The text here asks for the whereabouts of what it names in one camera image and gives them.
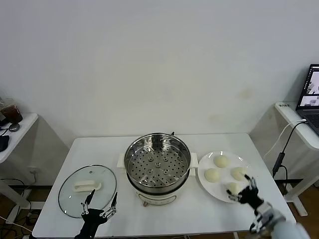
steamed bun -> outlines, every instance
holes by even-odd
[[[230,171],[231,176],[238,181],[245,181],[246,178],[244,177],[247,174],[247,169],[243,167],[236,167],[232,168]]]
[[[214,163],[219,168],[225,168],[229,165],[230,161],[225,155],[218,155],[214,158]]]
[[[238,183],[227,183],[226,188],[232,193],[237,195],[241,192],[242,188]]]
[[[206,180],[210,183],[216,183],[220,179],[220,174],[219,174],[218,170],[215,168],[207,169],[204,176],[205,176]]]

white plate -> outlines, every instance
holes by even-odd
[[[214,158],[218,155],[225,155],[226,157],[228,157],[230,160],[230,164],[225,168],[217,167],[216,164],[214,163]],[[198,164],[197,174],[201,184],[210,195],[214,196],[215,198],[221,201],[224,201],[227,203],[234,203],[234,201],[231,201],[228,198],[225,185],[227,183],[235,182],[235,183],[238,183],[242,189],[248,185],[248,181],[237,181],[231,176],[230,171],[234,167],[246,168],[247,174],[251,175],[251,171],[252,171],[251,167],[241,157],[226,151],[216,151],[202,157],[202,159],[200,160]],[[209,168],[216,168],[219,171],[220,173],[219,182],[210,183],[206,180],[204,174],[205,174],[205,171]]]

white table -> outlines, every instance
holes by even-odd
[[[231,151],[247,160],[258,177],[259,196],[295,222],[287,203],[269,173],[250,137],[245,133],[180,135],[200,159],[216,150]],[[246,231],[254,220],[248,205],[225,203],[210,196],[197,177],[189,177],[180,197],[164,206],[143,207],[125,172],[116,168],[119,154],[137,137],[78,138],[64,161],[45,202],[32,235],[36,238],[73,238],[80,232],[82,219],[71,218],[58,206],[58,193],[65,179],[77,169],[101,164],[109,167],[118,182],[117,213],[99,226],[96,238],[155,235],[190,235]]]
[[[296,102],[278,102],[275,104],[275,109],[281,114],[287,123],[291,123],[302,119],[295,111],[296,106]],[[295,132],[310,149],[319,150],[319,136],[307,124],[303,123],[299,125],[296,127]],[[298,196],[317,180],[319,180],[319,174],[305,178],[294,188],[290,184],[287,184],[288,193],[285,195],[285,199],[287,202],[291,202],[295,205],[300,216],[307,216],[308,213]]]
[[[8,147],[6,150],[0,152],[0,164],[6,161],[6,159],[9,157],[9,155],[13,152],[15,147],[18,145],[18,143],[22,140],[22,138],[25,136],[25,134],[29,131],[31,126],[35,123],[35,121],[38,119],[38,115],[35,113],[29,113],[29,114],[22,114],[23,120],[19,123],[20,129],[17,132],[10,132],[7,131],[5,135],[9,135],[9,142]],[[2,128],[8,128],[10,123],[7,125],[2,126]],[[21,168],[19,166],[15,167],[13,165],[15,170],[18,170],[23,176],[25,176],[28,180],[26,183],[32,183],[34,181],[33,176],[24,168]],[[15,190],[13,190],[11,187],[9,187],[6,183],[4,183],[2,180],[0,180],[0,193],[17,203],[17,205],[13,208],[10,215],[8,216],[8,220],[13,221],[15,216],[17,215],[17,211],[20,207],[20,209],[29,209],[30,204],[26,200],[28,195],[30,194],[31,190],[27,189],[24,192],[23,197],[17,193]],[[42,204],[39,204],[38,202],[31,202],[31,207],[33,209],[41,209],[43,206]]]

wooden floor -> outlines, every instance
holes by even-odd
[[[30,201],[45,201],[50,190],[46,189],[37,189],[33,190],[29,196]],[[300,217],[297,213],[294,205],[289,204],[290,209],[292,210],[296,221],[301,223],[306,231],[309,233],[311,239],[319,239],[319,189],[311,186],[305,192],[303,192],[299,196],[302,201],[305,209],[308,212],[307,217]],[[6,218],[10,209],[14,206],[14,203],[7,199],[5,196],[0,196],[0,216]],[[27,210],[22,210],[18,215],[17,223],[20,225],[24,225],[26,228],[32,230],[33,226],[26,226],[24,217],[27,214]],[[28,234],[29,232],[25,229],[21,231],[21,228],[18,226],[5,225],[1,226],[3,230],[1,230],[0,239],[21,239],[23,234]],[[239,238],[244,238],[246,233],[239,233]],[[189,236],[190,239],[233,239],[232,233],[227,234],[205,234],[205,235],[192,235]],[[175,237],[156,237],[156,239],[182,239],[183,236],[175,236]]]

glass lid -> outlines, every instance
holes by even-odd
[[[63,213],[80,218],[83,208],[81,202],[95,189],[90,208],[103,209],[113,198],[116,190],[114,173],[102,165],[80,168],[63,183],[59,196],[59,206]]]

